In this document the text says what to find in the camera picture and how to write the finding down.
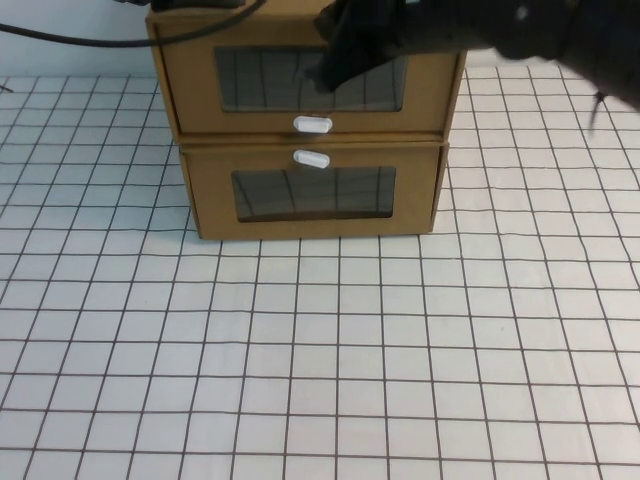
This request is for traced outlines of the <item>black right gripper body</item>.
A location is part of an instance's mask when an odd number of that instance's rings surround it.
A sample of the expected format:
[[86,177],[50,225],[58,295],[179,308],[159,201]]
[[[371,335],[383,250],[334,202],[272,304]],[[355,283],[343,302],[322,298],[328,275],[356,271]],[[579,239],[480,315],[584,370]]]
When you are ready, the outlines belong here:
[[313,25],[334,56],[416,55],[420,49],[410,45],[408,25],[420,12],[420,1],[333,1]]

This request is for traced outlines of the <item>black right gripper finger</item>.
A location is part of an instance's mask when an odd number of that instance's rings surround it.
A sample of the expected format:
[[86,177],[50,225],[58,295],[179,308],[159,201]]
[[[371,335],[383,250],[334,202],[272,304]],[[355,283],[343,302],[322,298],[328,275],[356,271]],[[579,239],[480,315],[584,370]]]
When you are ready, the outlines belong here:
[[318,92],[334,92],[359,76],[406,60],[405,55],[367,46],[311,46],[305,55],[305,79]]

